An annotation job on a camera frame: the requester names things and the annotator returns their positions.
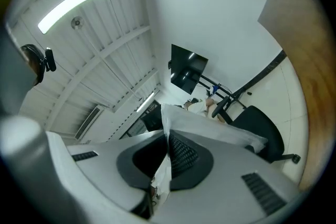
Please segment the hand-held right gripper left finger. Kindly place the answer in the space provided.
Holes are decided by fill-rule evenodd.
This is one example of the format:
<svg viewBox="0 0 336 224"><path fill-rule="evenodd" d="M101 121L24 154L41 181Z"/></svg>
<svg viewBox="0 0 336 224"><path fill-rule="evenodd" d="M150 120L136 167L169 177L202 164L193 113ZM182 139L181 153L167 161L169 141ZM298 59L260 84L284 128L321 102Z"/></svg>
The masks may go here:
<svg viewBox="0 0 336 224"><path fill-rule="evenodd" d="M47 132L56 175L85 219L150 219L152 178L166 156L163 131L66 146Z"/></svg>

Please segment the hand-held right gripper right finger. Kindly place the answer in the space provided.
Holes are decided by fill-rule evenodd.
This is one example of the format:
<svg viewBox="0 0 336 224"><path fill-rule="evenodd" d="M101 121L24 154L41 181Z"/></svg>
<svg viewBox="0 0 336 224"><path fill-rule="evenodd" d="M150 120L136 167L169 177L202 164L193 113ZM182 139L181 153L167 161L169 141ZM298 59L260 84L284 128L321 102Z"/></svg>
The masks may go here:
<svg viewBox="0 0 336 224"><path fill-rule="evenodd" d="M152 222L255 223L299 195L297 185L251 151L196 134L179 134L209 150L214 165L194 188L170 192Z"/></svg>

